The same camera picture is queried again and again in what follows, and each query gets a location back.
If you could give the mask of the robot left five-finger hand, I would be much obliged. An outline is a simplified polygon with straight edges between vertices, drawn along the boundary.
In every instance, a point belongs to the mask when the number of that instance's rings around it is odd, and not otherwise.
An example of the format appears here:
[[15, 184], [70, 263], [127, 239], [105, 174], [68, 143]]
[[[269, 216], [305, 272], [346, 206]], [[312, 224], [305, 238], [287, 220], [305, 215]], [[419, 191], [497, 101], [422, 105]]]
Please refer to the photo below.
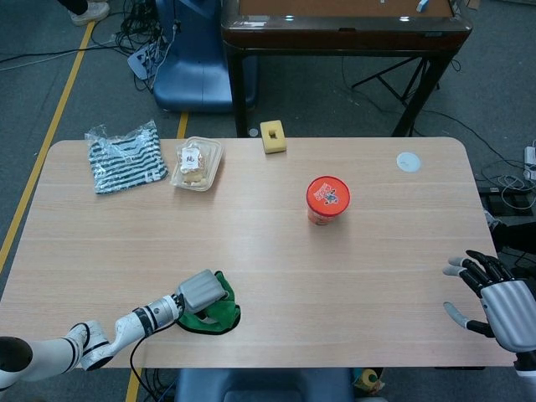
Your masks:
[[210, 270], [201, 271], [182, 282], [175, 294], [179, 305], [178, 319], [191, 315], [210, 323], [214, 322], [214, 319], [209, 318], [208, 308], [216, 302], [225, 301], [230, 295], [229, 290]]

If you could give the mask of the robot right five-finger hand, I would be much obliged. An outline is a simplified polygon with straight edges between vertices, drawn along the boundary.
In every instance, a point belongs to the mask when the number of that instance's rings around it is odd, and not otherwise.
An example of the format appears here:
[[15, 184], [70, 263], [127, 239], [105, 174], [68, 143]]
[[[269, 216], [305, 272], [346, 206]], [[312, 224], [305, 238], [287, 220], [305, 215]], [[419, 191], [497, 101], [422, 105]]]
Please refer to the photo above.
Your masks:
[[487, 319], [472, 320], [446, 301], [443, 307], [455, 323], [496, 339], [511, 353], [535, 350], [535, 297], [526, 281], [514, 276], [499, 259], [475, 250], [450, 258], [443, 274], [460, 278], [475, 293]]

